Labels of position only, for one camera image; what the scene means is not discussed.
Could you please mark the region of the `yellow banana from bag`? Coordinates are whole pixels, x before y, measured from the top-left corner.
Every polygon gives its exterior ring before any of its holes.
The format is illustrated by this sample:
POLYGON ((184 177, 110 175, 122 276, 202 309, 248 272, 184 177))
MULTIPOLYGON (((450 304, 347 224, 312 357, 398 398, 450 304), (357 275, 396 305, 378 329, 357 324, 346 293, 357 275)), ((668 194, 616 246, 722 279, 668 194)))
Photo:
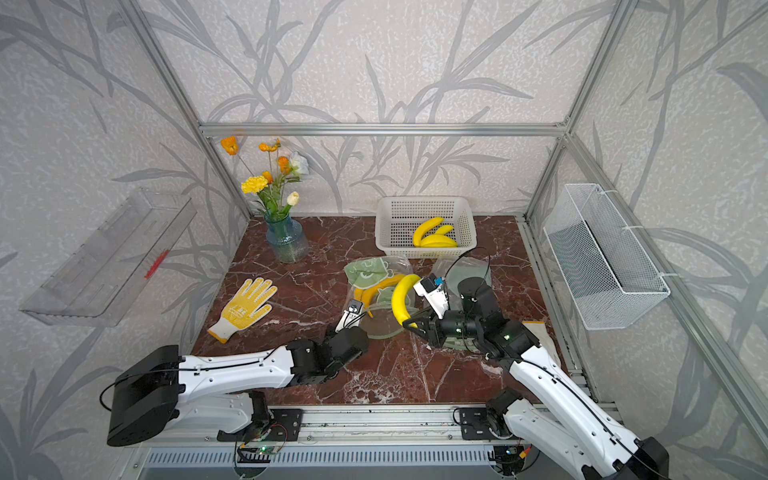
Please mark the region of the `yellow banana from bag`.
POLYGON ((415 274, 404 276, 396 285, 391 299, 391 309, 394 318, 405 329, 413 329, 414 321, 411 319, 413 314, 419 312, 416 306, 408 306, 407 298, 413 287, 419 282, 420 277, 415 274))

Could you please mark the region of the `zip-top bag with bananas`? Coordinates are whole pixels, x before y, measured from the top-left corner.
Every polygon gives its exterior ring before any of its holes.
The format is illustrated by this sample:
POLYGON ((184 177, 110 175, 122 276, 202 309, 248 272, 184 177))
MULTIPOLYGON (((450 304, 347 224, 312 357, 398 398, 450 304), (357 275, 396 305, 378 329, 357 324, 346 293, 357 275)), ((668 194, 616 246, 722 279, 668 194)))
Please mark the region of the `zip-top bag with bananas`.
MULTIPOLYGON (((380 256, 354 260, 344 267, 344 273, 349 284, 348 299, 354 300, 353 293, 356 288, 367 289, 398 274, 407 276, 413 273, 413 269, 405 257, 380 256)), ((365 308, 365 315, 357 324, 372 340, 385 340, 404 332, 391 309, 395 287, 380 290, 372 304, 365 308)))

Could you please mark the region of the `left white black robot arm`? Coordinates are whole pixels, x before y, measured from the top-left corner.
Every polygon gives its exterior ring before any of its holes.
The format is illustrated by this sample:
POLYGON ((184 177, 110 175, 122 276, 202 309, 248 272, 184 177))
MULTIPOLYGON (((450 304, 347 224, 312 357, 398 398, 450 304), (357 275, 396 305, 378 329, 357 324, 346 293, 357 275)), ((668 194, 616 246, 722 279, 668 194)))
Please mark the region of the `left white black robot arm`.
POLYGON ((159 347, 113 382, 107 444, 139 444, 193 425, 215 427, 226 441, 251 437, 268 415, 257 390, 324 383, 369 345, 366 332, 352 326, 321 342, 297 339, 251 354, 183 356, 176 345, 159 347))

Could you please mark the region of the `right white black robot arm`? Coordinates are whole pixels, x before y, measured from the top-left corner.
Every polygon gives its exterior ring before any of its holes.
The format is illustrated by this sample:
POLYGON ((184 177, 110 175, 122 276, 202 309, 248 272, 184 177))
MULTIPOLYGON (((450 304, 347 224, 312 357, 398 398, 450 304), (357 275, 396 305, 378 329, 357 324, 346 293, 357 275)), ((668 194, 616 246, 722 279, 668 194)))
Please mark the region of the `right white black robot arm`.
POLYGON ((443 281, 407 275, 395 287, 391 307, 401 326, 440 348, 449 338, 470 340, 498 362, 549 411, 512 389, 486 403, 491 432, 522 439, 575 479, 666 479, 669 454, 655 438, 641 439, 610 416, 558 366, 521 321, 504 317, 481 277, 459 284, 462 306, 450 307, 443 281))

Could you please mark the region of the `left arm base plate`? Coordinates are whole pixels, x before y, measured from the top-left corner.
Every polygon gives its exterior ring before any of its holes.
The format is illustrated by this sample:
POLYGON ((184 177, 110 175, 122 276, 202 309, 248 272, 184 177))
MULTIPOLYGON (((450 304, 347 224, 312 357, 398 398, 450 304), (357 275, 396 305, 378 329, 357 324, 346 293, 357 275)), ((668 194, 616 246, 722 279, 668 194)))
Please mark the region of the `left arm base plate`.
POLYGON ((220 430, 218 442, 295 442, 298 439, 304 411, 302 409, 268 409, 255 412, 250 422, 234 433, 220 430))

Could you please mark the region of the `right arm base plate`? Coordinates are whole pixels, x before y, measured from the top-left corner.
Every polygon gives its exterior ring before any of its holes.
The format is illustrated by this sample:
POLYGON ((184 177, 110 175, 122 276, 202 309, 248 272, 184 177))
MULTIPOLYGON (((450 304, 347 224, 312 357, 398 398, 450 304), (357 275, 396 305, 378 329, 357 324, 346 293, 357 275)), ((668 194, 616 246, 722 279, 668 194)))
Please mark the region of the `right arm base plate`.
POLYGON ((506 440, 513 436, 503 416, 487 407, 459 407, 453 419, 463 440, 506 440))

